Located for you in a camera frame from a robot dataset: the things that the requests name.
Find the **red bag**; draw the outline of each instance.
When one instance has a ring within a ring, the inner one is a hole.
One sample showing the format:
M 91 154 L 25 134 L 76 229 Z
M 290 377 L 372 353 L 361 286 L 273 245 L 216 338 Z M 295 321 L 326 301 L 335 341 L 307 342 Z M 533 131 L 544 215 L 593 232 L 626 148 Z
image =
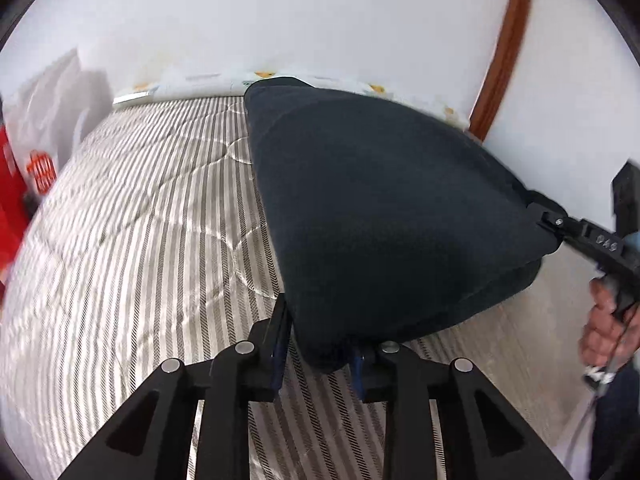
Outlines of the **red bag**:
M 27 186 L 1 123 L 0 148 L 0 281 L 6 282 L 29 220 L 22 202 Z

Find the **triangular cutout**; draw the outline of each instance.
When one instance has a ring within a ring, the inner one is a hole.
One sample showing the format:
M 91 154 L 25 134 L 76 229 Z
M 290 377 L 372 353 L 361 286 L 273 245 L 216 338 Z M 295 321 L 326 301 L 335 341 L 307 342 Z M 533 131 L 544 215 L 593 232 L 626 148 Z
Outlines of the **triangular cutout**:
M 119 427 L 110 434 L 107 446 L 133 456 L 140 456 L 145 447 L 146 435 L 153 419 L 158 392 L 146 394 Z
M 522 448 L 524 438 L 487 394 L 478 390 L 475 398 L 491 455 L 502 456 Z

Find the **folded dark cloth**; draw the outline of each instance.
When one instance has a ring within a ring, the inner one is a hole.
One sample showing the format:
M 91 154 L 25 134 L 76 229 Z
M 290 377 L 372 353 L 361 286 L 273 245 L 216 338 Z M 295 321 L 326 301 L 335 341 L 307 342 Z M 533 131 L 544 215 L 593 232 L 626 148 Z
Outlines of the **folded dark cloth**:
M 375 97 L 293 78 L 245 94 L 273 247 L 311 365 L 405 341 L 523 290 L 558 240 L 528 191 L 463 132 Z

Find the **human hand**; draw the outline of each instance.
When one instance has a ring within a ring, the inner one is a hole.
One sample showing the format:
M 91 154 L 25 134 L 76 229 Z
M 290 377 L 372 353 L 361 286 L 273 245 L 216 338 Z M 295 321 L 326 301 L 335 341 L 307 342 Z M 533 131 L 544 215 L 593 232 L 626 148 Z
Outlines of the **human hand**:
M 601 279 L 591 280 L 590 291 L 595 305 L 589 313 L 589 320 L 582 330 L 579 350 L 582 362 L 587 366 L 607 365 L 616 342 L 624 331 L 624 326 L 613 317 L 616 301 Z M 628 322 L 634 309 L 625 314 Z M 616 349 L 617 367 L 621 367 L 640 348 L 640 308 L 629 323 L 622 341 Z

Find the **wooden trim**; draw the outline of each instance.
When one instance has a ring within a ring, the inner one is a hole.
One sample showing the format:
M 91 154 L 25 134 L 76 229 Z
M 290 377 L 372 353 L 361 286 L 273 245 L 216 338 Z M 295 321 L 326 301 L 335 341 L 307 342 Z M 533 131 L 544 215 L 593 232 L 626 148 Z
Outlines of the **wooden trim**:
M 507 91 L 527 29 L 530 6 L 531 0 L 509 0 L 507 4 L 494 58 L 470 117 L 469 131 L 481 142 L 486 138 Z

